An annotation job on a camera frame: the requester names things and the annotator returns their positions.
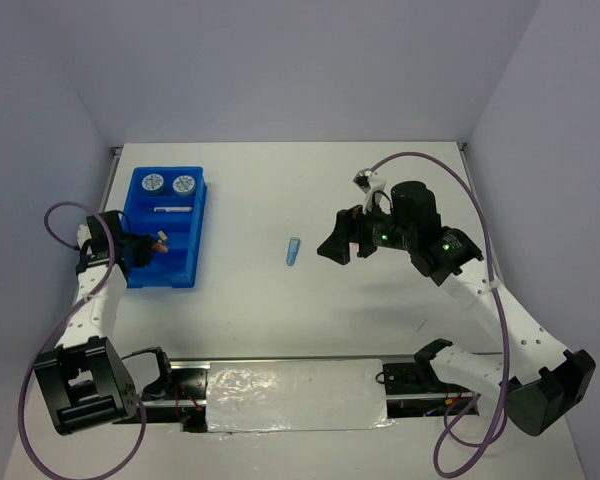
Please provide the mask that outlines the blue white marker pen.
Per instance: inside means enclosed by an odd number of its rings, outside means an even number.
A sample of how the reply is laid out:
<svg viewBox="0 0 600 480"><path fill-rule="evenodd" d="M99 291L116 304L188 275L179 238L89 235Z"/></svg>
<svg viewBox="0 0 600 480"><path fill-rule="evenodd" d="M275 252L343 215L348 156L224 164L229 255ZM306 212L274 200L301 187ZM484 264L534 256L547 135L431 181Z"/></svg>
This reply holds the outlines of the blue white marker pen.
<svg viewBox="0 0 600 480"><path fill-rule="evenodd" d="M188 206L156 206L153 208L154 213L190 213L192 207Z"/></svg>

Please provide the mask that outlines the blue jar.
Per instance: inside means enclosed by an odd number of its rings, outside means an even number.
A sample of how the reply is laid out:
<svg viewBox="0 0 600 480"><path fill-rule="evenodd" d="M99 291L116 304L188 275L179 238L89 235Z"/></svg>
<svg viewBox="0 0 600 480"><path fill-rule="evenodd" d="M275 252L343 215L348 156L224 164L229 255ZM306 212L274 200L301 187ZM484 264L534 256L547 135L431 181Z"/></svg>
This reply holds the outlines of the blue jar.
<svg viewBox="0 0 600 480"><path fill-rule="evenodd" d="M196 192L197 182L192 175L179 175L172 182L172 190L176 196L189 197Z"/></svg>
<svg viewBox="0 0 600 480"><path fill-rule="evenodd" d="M141 179L140 186L144 195L161 195L164 192L165 179L159 173L149 173Z"/></svg>

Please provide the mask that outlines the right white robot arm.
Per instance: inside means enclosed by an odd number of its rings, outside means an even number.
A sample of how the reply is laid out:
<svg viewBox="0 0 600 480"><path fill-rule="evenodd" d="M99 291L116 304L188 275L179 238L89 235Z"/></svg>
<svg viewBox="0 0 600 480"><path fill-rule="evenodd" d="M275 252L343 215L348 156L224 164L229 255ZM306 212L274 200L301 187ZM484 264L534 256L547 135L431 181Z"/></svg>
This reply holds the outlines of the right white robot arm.
<svg viewBox="0 0 600 480"><path fill-rule="evenodd" d="M426 391L464 386L501 403L522 432L538 436L584 398L596 369L584 349L572 351L541 326L495 276L481 249L462 230L445 226L434 194L419 181L402 182L384 212L366 188L364 204L337 212L318 255L340 265L350 247L367 258L380 248L405 251L425 278L454 298L502 347L501 363L438 339L416 354L415 380Z"/></svg>

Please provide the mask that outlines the blue translucent cap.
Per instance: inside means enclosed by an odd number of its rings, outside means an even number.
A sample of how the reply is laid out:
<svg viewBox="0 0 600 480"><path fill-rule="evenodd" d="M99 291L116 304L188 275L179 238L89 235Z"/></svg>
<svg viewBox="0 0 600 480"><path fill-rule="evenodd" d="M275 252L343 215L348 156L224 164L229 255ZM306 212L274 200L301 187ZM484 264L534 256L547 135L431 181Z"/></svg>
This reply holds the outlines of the blue translucent cap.
<svg viewBox="0 0 600 480"><path fill-rule="evenodd" d="M301 240L298 237L291 237L289 239L287 253L285 257L285 263L287 266L293 267L295 265L300 246Z"/></svg>

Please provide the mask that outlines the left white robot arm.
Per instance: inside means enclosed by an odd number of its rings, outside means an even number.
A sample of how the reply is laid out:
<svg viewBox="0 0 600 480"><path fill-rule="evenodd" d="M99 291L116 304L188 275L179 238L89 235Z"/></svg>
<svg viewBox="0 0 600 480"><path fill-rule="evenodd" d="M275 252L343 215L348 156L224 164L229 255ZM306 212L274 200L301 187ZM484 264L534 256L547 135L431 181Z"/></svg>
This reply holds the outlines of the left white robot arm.
<svg viewBox="0 0 600 480"><path fill-rule="evenodd" d="M150 234L130 231L121 211L89 216L79 228L76 311L34 373L57 433L69 435L136 414L136 387L116 352L113 334L129 274L166 247Z"/></svg>

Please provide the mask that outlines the orange translucent cap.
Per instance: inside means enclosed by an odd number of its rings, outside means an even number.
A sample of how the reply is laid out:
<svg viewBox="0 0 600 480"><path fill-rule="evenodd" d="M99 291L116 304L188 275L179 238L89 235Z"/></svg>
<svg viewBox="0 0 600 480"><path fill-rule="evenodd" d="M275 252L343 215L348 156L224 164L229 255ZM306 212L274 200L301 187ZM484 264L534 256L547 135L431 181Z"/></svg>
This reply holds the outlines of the orange translucent cap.
<svg viewBox="0 0 600 480"><path fill-rule="evenodd" d="M162 243L154 243L152 246L152 250L159 253L167 253L169 251L168 247Z"/></svg>

